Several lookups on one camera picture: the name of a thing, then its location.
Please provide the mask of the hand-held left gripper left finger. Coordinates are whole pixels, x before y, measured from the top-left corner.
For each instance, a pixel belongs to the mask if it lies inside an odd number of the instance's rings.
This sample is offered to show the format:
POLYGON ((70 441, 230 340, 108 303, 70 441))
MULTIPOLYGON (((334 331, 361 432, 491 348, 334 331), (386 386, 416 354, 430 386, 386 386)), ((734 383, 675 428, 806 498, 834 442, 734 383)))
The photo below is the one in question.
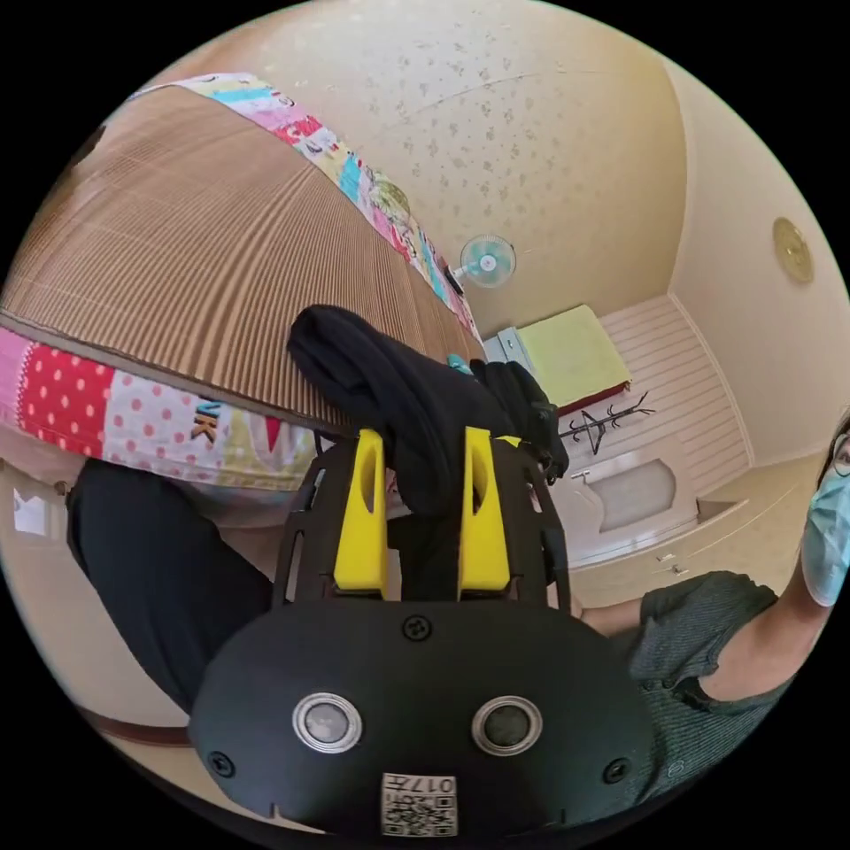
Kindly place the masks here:
POLYGON ((387 584, 386 467, 381 437, 359 433, 344 506, 334 581, 348 594, 385 595, 387 584))

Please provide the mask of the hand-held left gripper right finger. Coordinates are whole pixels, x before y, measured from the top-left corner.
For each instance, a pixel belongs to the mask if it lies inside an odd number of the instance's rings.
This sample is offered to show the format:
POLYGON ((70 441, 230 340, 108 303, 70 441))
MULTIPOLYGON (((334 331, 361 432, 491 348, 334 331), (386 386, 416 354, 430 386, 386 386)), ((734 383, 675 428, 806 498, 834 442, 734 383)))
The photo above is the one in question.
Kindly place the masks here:
POLYGON ((511 572, 490 432, 466 428, 458 561, 459 595, 500 595, 511 572))

